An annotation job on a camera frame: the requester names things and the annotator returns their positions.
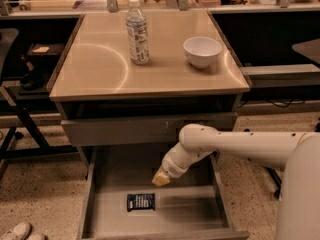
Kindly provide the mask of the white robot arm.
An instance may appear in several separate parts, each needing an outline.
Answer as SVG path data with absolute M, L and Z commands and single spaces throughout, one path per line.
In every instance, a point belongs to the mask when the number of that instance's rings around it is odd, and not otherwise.
M 319 132 L 221 132 L 188 124 L 152 183 L 168 184 L 215 151 L 283 171 L 275 240 L 320 240 Z

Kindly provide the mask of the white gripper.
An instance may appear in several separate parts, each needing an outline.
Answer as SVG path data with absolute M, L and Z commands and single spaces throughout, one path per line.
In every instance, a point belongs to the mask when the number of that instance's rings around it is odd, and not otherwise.
M 163 158 L 161 168 L 157 171 L 152 183 L 158 187 L 170 183 L 170 178 L 180 178 L 190 167 L 190 159 L 185 155 L 170 150 Z

